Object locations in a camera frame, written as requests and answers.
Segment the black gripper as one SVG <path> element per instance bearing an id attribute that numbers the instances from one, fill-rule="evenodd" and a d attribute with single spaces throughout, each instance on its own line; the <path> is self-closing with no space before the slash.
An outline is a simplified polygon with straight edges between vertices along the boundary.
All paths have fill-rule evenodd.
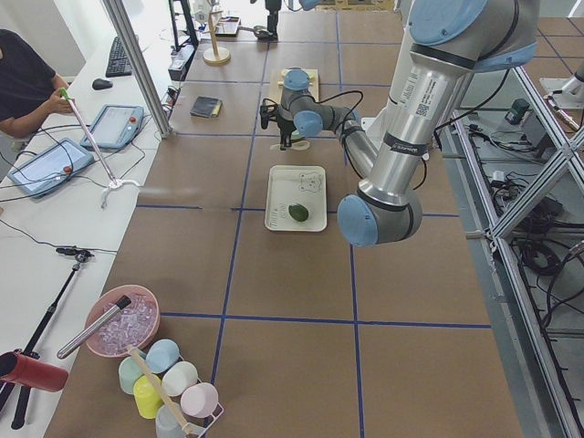
<path id="1" fill-rule="evenodd" d="M 277 113 L 276 124 L 280 131 L 281 141 L 292 141 L 292 134 L 297 129 L 293 120 L 288 120 Z"/>

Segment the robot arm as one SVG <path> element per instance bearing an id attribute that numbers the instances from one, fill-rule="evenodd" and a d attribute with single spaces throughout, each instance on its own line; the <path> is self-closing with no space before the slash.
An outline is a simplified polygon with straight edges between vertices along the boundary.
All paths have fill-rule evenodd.
<path id="1" fill-rule="evenodd" d="M 363 131 L 348 131 L 348 150 L 372 149 L 357 191 L 341 200 L 338 224 L 354 246 L 404 240 L 422 220 L 410 186 L 449 102 L 464 92 L 457 82 L 474 73 L 525 65 L 536 53 L 538 1 L 415 1 L 402 42 L 406 54 L 396 66 L 403 77 L 384 115 L 380 145 Z"/>
<path id="2" fill-rule="evenodd" d="M 370 175 L 378 150 L 367 137 L 352 109 L 318 103 L 309 92 L 309 75 L 299 68 L 284 76 L 283 89 L 276 108 L 280 130 L 280 149 L 291 146 L 291 135 L 316 137 L 322 131 L 332 132 L 348 156 L 360 178 Z"/>

